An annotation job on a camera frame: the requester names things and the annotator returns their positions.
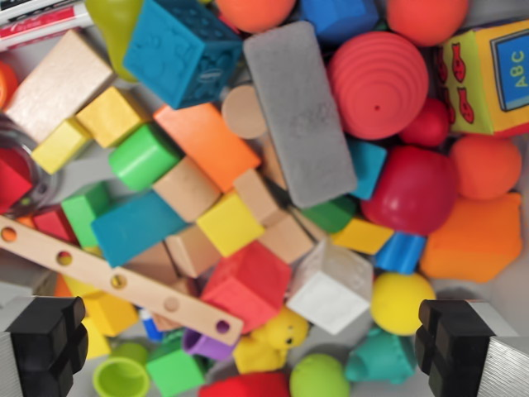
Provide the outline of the black padded gripper right finger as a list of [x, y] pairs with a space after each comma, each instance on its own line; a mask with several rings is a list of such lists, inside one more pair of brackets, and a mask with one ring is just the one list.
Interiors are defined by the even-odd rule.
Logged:
[[528, 337], [480, 300], [425, 299], [415, 355], [435, 396], [527, 396]]

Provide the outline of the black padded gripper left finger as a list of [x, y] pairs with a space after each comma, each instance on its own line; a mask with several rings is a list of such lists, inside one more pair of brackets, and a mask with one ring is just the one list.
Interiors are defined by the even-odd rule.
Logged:
[[1, 395], [66, 396], [88, 354], [80, 297], [18, 297], [1, 307]]

